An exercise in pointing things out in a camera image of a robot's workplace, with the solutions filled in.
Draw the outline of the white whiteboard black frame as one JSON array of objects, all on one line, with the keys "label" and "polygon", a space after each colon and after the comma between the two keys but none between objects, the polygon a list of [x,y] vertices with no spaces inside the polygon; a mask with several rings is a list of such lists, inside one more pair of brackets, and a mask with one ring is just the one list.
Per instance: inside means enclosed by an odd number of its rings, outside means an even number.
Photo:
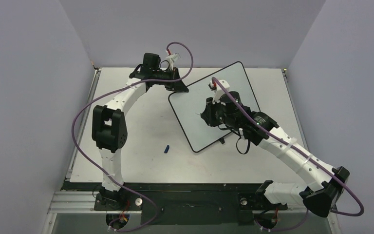
[{"label": "white whiteboard black frame", "polygon": [[239,128],[255,128],[224,91],[213,83],[213,78],[229,90],[249,115],[260,111],[249,77],[240,61],[189,84],[187,93],[170,94],[170,106],[195,153],[229,133],[237,134]]}]

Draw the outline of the blue marker cap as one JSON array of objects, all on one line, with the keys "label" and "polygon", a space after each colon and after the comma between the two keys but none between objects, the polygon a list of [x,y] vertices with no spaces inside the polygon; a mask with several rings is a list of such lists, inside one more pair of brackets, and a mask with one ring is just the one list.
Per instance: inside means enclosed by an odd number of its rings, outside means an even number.
[{"label": "blue marker cap", "polygon": [[164,150],[164,153],[165,153],[165,154],[167,154],[167,153],[168,153],[168,151],[169,151],[169,148],[170,148],[170,146],[169,146],[169,145],[167,145],[167,146],[166,146],[166,148],[165,148],[165,150]]}]

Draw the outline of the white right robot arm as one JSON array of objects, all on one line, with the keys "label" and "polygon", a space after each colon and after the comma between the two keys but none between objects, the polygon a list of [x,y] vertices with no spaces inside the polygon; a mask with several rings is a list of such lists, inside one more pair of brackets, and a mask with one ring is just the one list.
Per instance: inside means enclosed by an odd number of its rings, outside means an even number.
[{"label": "white right robot arm", "polygon": [[[350,172],[343,166],[327,164],[291,138],[269,115],[251,111],[242,105],[240,95],[231,91],[232,101],[223,94],[219,102],[206,98],[201,118],[208,126],[225,125],[228,130],[240,134],[250,143],[270,152],[292,171],[304,184],[266,181],[255,195],[256,204],[268,208],[274,204],[304,205],[310,212],[327,217],[340,198],[344,188],[338,183],[346,182]],[[253,118],[250,121],[237,107],[241,107]]]}]

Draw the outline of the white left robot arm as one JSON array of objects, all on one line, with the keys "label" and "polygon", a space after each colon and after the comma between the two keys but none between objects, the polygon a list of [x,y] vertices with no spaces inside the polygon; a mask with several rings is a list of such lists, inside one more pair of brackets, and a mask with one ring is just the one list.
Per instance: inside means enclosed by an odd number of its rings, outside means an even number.
[{"label": "white left robot arm", "polygon": [[126,89],[106,104],[97,105],[93,109],[92,139],[99,149],[102,167],[106,171],[100,194],[115,210],[126,204],[126,196],[120,191],[121,185],[124,184],[121,149],[128,138],[126,114],[153,85],[163,85],[168,91],[189,92],[180,80],[178,68],[174,66],[179,58],[178,53],[169,53],[164,60],[168,66],[161,69],[162,60],[159,55],[145,53],[143,62],[130,73]]}]

